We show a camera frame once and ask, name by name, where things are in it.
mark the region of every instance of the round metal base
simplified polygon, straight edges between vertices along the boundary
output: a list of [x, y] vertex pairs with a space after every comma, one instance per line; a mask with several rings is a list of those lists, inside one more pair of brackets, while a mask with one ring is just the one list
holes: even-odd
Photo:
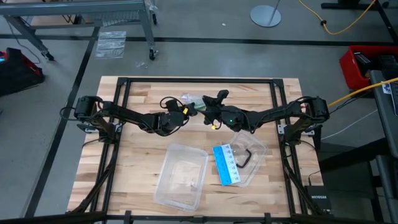
[[251, 20], [262, 27], [274, 27], [280, 23], [282, 19], [280, 12], [278, 10], [275, 11], [274, 17], [272, 17], [272, 13], [274, 12], [274, 7], [272, 6], [256, 6], [250, 12]]

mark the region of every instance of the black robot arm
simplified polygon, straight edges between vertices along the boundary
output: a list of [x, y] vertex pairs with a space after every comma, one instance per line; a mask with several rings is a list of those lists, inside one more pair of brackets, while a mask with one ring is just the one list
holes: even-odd
[[319, 97], [304, 96], [287, 105], [257, 112], [222, 104], [228, 93], [228, 90], [221, 90], [217, 98], [203, 96], [203, 101], [206, 104], [206, 110], [201, 111], [205, 115], [204, 124], [213, 124], [214, 120], [217, 120], [235, 132], [245, 130], [253, 134], [257, 128], [265, 123], [297, 117], [299, 118], [298, 121], [284, 128], [284, 141], [288, 144], [297, 145], [300, 144], [303, 131], [313, 124], [325, 122], [330, 117], [326, 101]]
[[74, 116], [77, 120], [90, 123], [99, 131], [99, 140], [114, 143], [117, 140], [117, 127], [113, 123], [105, 121], [104, 117], [113, 117], [122, 123], [128, 122], [139, 126], [147, 133], [156, 133], [160, 136], [168, 136], [186, 124], [189, 116], [195, 116], [197, 112], [194, 104], [178, 105], [177, 99], [167, 101], [168, 113], [141, 114], [133, 110], [115, 105], [110, 101], [103, 101], [98, 96], [84, 96], [78, 99]]

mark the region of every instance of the plastic bin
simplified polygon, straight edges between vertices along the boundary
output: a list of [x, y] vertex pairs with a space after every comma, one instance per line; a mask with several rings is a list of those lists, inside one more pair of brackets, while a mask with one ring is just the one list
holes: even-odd
[[398, 47], [381, 46], [350, 46], [347, 53], [340, 58], [340, 66], [343, 70], [344, 78], [348, 88], [358, 90], [367, 87], [370, 84], [368, 78], [362, 76], [356, 63], [354, 52], [361, 52], [367, 58], [371, 59], [380, 54], [397, 54]]
[[251, 157], [246, 166], [238, 168], [241, 181], [233, 184], [239, 187], [247, 187], [260, 166], [264, 165], [268, 147], [247, 131], [236, 133], [232, 141], [227, 144], [231, 145], [235, 163], [241, 166], [249, 158], [247, 150], [251, 153]]
[[207, 161], [208, 154], [201, 149], [171, 145], [163, 161], [155, 201], [183, 211], [195, 211], [199, 207]]

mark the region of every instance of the yellow cable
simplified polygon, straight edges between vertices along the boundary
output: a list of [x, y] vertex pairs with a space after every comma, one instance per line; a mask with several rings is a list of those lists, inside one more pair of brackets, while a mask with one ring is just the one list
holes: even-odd
[[351, 97], [351, 96], [353, 96], [355, 94], [361, 93], [362, 91], [369, 90], [369, 89], [372, 89], [374, 87], [381, 86], [383, 84], [391, 83], [391, 82], [398, 82], [398, 78], [393, 78], [393, 79], [390, 79], [390, 80], [387, 80], [387, 81], [384, 81], [384, 82], [380, 82], [380, 83], [376, 83], [376, 84], [373, 84], [373, 85], [369, 85], [369, 86], [367, 86], [365, 88], [362, 88], [360, 90], [356, 90], [356, 91], [354, 91], [354, 92], [352, 92], [352, 93], [350, 93], [350, 94], [348, 94], [348, 95], [346, 95], [344, 97], [341, 97], [340, 99], [338, 99], [338, 100], [336, 100], [336, 101], [334, 101], [332, 103], [329, 103], [328, 106], [331, 107], [331, 106], [333, 106], [333, 105], [335, 105], [335, 104], [337, 104], [337, 103], [339, 103], [339, 102], [341, 102], [341, 101], [343, 101], [343, 100], [345, 100], [345, 99], [347, 99], [347, 98], [349, 98], [349, 97]]
[[[314, 13], [314, 15], [316, 15], [318, 17], [318, 19], [320, 21], [323, 21], [323, 19], [321, 18], [321, 16], [319, 16], [318, 13], [316, 13], [314, 10], [310, 9], [308, 6], [306, 6], [301, 0], [298, 0], [306, 9], [308, 9], [310, 12]], [[326, 23], [323, 25], [323, 28], [325, 28], [326, 32], [328, 32], [330, 35], [338, 35], [341, 34], [342, 32], [348, 30], [349, 28], [351, 28], [356, 22], [358, 22], [368, 11], [369, 9], [372, 7], [372, 5], [374, 3], [376, 3], [377, 0], [373, 0], [372, 3], [368, 6], [367, 9], [365, 9], [365, 11], [363, 11], [363, 13], [352, 23], [350, 24], [348, 27], [345, 27], [343, 30], [339, 31], [339, 32], [330, 32], [326, 26]]]

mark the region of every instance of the metal cart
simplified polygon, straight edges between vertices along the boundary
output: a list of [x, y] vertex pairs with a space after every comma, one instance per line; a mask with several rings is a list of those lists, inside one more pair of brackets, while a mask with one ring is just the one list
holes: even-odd
[[[0, 15], [3, 15], [10, 24], [49, 60], [54, 60], [54, 57], [35, 35], [37, 29], [141, 24], [149, 46], [149, 58], [155, 60], [157, 55], [150, 23], [150, 20], [152, 20], [156, 25], [157, 18], [155, 12], [148, 9], [144, 0], [64, 0], [6, 4], [0, 0]], [[29, 23], [32, 16], [56, 15], [62, 16], [67, 24], [32, 26]]]

